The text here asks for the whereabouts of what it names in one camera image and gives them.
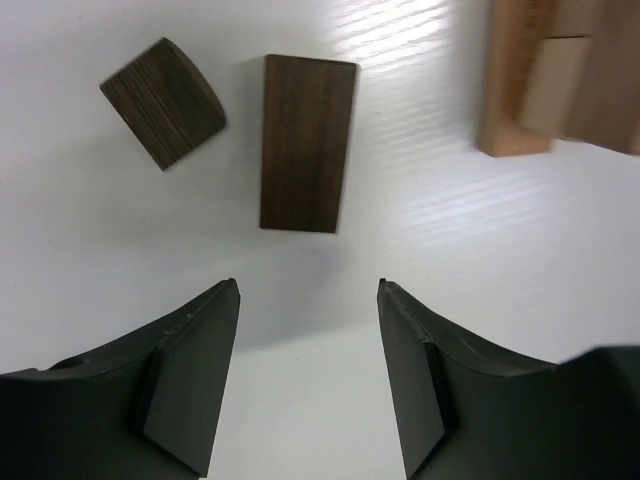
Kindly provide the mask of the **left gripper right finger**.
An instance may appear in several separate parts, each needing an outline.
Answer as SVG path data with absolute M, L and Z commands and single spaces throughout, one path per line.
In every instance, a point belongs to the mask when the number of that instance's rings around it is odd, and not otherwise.
M 561 364 L 497 344 L 381 280 L 379 323 L 410 479 L 635 479 L 639 350 Z

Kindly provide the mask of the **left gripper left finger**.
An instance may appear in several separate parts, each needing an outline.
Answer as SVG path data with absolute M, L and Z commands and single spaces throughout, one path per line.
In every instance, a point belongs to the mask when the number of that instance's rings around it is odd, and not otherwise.
M 2 477 L 205 478 L 239 308 L 227 279 L 103 346 L 4 374 Z

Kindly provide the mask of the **dark half-round wood block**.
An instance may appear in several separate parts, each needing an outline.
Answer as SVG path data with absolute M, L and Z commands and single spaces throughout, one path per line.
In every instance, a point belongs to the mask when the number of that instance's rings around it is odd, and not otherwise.
M 99 88 L 163 171 L 227 126 L 224 107 L 213 88 L 184 51 L 166 37 Z

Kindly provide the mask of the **plain light wood plank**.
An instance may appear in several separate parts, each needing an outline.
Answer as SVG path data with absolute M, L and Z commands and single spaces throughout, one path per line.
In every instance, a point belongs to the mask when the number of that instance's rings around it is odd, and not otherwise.
M 563 136 L 639 154 L 639 2 L 601 1 Z

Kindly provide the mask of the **dark arch wood block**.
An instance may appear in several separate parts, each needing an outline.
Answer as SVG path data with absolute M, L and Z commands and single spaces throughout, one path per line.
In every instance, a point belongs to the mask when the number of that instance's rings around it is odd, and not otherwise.
M 350 62 L 265 56 L 262 229 L 337 230 L 358 73 Z

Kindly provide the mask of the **printed light wood plank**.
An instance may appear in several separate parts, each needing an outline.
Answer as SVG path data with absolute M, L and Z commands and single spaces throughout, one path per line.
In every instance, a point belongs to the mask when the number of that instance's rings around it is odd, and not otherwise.
M 546 153 L 552 140 L 521 127 L 517 118 L 555 3 L 502 0 L 490 7 L 477 148 L 492 157 Z

